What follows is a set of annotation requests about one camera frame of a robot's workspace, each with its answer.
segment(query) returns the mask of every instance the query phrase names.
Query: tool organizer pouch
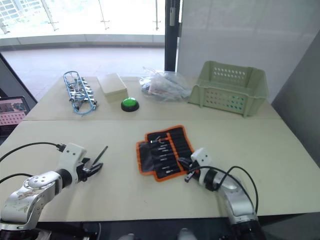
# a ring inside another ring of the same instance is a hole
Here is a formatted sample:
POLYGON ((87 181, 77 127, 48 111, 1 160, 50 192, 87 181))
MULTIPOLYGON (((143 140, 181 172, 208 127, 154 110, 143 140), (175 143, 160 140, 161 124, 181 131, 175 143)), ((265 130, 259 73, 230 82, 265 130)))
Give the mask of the tool organizer pouch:
POLYGON ((147 133, 144 141, 136 143, 140 173, 154 175, 158 182, 186 174, 178 159, 190 159, 193 152, 182 125, 147 133))

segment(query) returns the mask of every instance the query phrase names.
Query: beige box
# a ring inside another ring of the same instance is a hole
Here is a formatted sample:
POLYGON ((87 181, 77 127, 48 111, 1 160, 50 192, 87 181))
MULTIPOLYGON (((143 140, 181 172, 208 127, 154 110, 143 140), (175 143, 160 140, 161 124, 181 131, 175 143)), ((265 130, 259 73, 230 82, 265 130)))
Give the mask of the beige box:
POLYGON ((98 82, 108 102, 122 101, 128 97, 127 87, 117 73, 98 78, 98 82))

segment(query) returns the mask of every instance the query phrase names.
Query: glass railing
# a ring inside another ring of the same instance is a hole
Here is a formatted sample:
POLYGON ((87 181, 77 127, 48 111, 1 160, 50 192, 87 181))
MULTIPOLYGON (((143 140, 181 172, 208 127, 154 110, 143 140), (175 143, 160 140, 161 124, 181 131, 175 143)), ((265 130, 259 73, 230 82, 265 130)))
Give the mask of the glass railing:
POLYGON ((164 35, 165 0, 0 0, 0 38, 164 35))

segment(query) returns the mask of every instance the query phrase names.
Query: perforated basket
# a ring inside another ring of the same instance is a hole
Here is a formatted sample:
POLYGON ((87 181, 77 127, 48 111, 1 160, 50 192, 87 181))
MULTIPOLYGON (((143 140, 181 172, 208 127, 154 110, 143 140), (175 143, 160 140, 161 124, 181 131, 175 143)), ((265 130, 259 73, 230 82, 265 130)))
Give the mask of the perforated basket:
POLYGON ((254 115, 268 96, 263 70, 206 61, 192 88, 189 103, 246 117, 254 115))

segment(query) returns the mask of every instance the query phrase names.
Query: green push button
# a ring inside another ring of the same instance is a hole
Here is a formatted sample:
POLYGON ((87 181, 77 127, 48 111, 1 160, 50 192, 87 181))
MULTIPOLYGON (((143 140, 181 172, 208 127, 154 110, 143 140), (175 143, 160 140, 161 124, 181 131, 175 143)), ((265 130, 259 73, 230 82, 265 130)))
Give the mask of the green push button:
POLYGON ((134 112, 139 108, 139 103, 134 97, 125 98, 121 102, 121 109, 125 112, 134 112))

